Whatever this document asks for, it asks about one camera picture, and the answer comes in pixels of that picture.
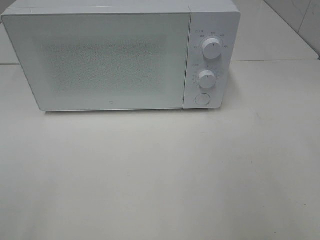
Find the round white door button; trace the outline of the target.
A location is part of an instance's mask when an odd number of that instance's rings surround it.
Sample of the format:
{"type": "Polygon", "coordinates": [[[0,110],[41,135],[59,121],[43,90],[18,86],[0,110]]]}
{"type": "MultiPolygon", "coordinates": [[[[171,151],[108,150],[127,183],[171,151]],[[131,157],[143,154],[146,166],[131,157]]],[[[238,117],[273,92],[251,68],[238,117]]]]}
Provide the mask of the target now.
{"type": "Polygon", "coordinates": [[[195,98],[195,103],[199,106],[207,106],[210,101],[211,97],[207,93],[201,93],[195,98]]]}

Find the white round knob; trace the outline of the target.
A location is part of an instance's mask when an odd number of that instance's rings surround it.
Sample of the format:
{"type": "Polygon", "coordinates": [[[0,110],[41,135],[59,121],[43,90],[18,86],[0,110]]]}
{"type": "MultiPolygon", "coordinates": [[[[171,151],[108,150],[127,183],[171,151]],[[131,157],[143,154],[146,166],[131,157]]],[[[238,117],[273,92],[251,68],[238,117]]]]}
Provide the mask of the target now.
{"type": "Polygon", "coordinates": [[[198,75],[198,84],[202,89],[213,88],[216,84],[216,74],[211,70],[201,71],[198,75]]]}
{"type": "Polygon", "coordinates": [[[201,44],[202,54],[208,60],[214,60],[222,54],[222,42],[216,36],[206,38],[201,44]]]}

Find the white microwave door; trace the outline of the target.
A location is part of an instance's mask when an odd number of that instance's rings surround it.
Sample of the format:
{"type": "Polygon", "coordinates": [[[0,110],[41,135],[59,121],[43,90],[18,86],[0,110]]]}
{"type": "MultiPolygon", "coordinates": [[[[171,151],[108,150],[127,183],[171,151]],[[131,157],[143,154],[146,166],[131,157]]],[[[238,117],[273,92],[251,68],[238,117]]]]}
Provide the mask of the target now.
{"type": "Polygon", "coordinates": [[[190,15],[5,15],[40,110],[179,109],[190,15]]]}

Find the white microwave oven body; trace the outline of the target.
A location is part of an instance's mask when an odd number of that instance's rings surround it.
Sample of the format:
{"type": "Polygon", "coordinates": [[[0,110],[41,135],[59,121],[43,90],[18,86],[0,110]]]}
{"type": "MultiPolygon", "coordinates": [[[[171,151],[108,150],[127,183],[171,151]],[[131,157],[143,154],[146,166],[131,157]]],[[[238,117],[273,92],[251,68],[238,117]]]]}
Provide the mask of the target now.
{"type": "Polygon", "coordinates": [[[17,0],[3,12],[1,21],[4,16],[17,15],[124,14],[190,15],[183,105],[181,108],[99,111],[216,109],[221,106],[241,18],[238,8],[230,0],[17,0]],[[216,59],[209,60],[203,56],[201,44],[211,36],[221,40],[222,52],[216,59]],[[206,70],[214,72],[217,78],[214,87],[209,89],[201,88],[198,83],[199,73],[206,70]],[[199,94],[208,94],[210,103],[203,106],[196,104],[195,98],[199,94]]]}

